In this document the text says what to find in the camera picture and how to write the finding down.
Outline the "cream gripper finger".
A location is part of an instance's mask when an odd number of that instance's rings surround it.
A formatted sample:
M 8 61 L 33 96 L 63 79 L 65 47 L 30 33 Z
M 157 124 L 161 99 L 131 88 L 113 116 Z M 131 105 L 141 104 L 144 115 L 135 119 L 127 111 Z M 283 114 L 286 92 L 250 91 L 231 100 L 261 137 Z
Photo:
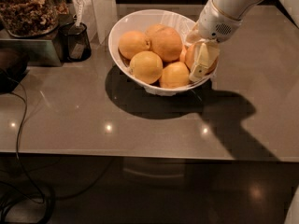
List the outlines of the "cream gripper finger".
M 206 47 L 202 48 L 190 69 L 190 81 L 197 82 L 208 75 L 207 69 L 214 62 L 216 56 L 220 56 L 219 45 L 215 42 L 203 42 Z
M 186 35 L 185 41 L 189 44 L 193 44 L 195 42 L 199 42 L 201 39 L 202 37 L 199 34 L 198 23 L 196 23 Z

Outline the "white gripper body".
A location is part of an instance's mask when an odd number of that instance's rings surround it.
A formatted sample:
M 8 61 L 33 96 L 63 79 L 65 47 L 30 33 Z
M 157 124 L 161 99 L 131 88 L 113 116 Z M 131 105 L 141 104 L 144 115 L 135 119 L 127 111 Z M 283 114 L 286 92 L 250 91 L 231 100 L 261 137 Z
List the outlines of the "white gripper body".
M 240 27 L 242 20 L 230 18 L 217 8 L 213 0 L 208 0 L 198 19 L 198 33 L 204 39 L 224 42 Z

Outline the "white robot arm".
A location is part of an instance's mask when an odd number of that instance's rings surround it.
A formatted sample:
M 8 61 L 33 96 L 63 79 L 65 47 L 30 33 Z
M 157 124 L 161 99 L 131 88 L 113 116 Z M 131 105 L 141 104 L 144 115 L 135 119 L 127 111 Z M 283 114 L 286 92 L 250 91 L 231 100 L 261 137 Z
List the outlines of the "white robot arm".
M 245 15 L 264 0 L 208 0 L 186 36 L 187 43 L 224 42 L 240 27 Z M 299 26 L 299 0 L 278 0 Z

